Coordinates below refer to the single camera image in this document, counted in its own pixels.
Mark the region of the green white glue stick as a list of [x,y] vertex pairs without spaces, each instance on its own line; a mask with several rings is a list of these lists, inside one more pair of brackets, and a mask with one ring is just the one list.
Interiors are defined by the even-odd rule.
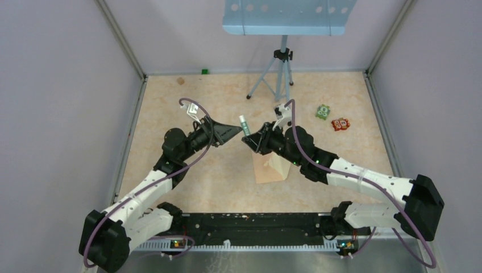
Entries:
[[244,115],[239,116],[240,125],[245,136],[251,135],[251,131]]

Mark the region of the peach envelope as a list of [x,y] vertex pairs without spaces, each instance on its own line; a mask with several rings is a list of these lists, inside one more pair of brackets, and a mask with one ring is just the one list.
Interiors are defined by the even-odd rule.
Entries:
[[268,165],[268,160],[271,157],[271,153],[266,155],[256,154],[252,152],[252,161],[254,166],[255,181],[257,184],[272,183],[274,175],[271,168]]

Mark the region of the cream paper letter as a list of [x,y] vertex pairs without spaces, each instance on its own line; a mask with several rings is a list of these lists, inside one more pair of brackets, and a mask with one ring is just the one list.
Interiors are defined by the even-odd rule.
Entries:
[[273,181],[283,181],[288,177],[291,166],[291,163],[288,160],[275,153],[271,153],[268,165],[274,175]]

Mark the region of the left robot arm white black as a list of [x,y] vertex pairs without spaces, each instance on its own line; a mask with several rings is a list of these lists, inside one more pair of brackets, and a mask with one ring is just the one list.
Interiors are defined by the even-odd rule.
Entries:
[[169,235],[180,232],[182,219],[170,207],[151,212],[148,208],[184,179],[190,167],[187,159],[242,132],[240,126],[222,124],[207,115],[194,122],[193,128],[188,134],[179,128],[168,130],[161,157],[141,183],[115,204],[86,216],[78,252],[89,267],[117,272],[142,243],[164,231]]

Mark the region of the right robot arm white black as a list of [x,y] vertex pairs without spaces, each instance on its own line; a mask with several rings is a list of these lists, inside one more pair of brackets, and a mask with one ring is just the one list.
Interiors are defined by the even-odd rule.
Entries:
[[385,206],[344,201],[332,210],[334,229],[349,234],[368,226],[400,228],[414,238],[433,241],[444,201],[431,178],[384,175],[352,164],[337,154],[318,148],[301,126],[283,130],[266,122],[261,129],[242,138],[257,154],[274,152],[298,166],[308,180],[344,187],[382,201]]

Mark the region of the green toy block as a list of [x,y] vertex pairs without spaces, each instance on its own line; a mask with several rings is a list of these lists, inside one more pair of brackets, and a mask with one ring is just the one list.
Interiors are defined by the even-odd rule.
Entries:
[[322,120],[327,120],[327,117],[329,116],[331,110],[328,105],[322,104],[317,108],[315,116],[319,119]]

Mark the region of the red toy block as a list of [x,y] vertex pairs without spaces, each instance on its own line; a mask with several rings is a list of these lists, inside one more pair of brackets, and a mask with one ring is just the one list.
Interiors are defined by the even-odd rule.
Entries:
[[334,131],[344,131],[347,130],[351,124],[346,118],[334,119],[331,121]]

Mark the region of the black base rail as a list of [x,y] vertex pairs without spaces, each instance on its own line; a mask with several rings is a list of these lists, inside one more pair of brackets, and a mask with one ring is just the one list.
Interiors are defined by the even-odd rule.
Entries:
[[327,213],[183,213],[163,235],[187,235],[197,246],[316,246],[342,236],[370,235]]

